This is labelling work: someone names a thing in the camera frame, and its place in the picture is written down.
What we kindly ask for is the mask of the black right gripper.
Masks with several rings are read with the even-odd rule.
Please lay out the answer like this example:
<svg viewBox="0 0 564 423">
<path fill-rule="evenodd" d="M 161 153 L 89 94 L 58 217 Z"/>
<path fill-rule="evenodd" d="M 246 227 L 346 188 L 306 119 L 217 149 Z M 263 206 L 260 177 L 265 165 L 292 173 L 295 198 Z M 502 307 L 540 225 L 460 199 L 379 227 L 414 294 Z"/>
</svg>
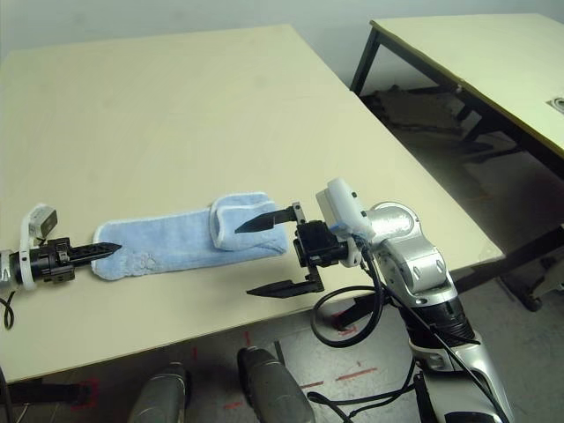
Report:
<svg viewBox="0 0 564 423">
<path fill-rule="evenodd" d="M 347 242 L 340 241 L 321 220 L 306 222 L 301 217 L 301 204 L 298 202 L 282 210 L 260 214 L 240 225 L 234 232 L 236 234 L 262 232 L 290 221 L 298 222 L 293 246 L 300 266 L 308 267 L 305 280 L 300 283 L 294 283 L 291 279 L 270 283 L 248 290 L 247 294 L 287 299 L 308 293 L 323 292 L 323 281 L 316 266 L 328 267 L 348 258 Z"/>
</svg>

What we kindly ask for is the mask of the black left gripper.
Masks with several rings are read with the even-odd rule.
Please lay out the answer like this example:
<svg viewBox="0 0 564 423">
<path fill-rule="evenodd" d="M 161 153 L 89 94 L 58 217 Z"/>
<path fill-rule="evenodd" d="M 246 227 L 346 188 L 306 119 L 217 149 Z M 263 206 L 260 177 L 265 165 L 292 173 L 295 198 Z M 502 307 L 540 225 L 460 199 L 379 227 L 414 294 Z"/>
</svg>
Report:
<svg viewBox="0 0 564 423">
<path fill-rule="evenodd" d="M 68 237 L 49 240 L 38 248 L 30 249 L 28 256 L 21 261 L 19 283 L 24 284 L 24 267 L 31 270 L 29 281 L 32 285 L 41 281 L 54 284 L 71 281 L 75 278 L 75 267 L 107 258 L 121 247 L 113 242 L 71 247 Z"/>
</svg>

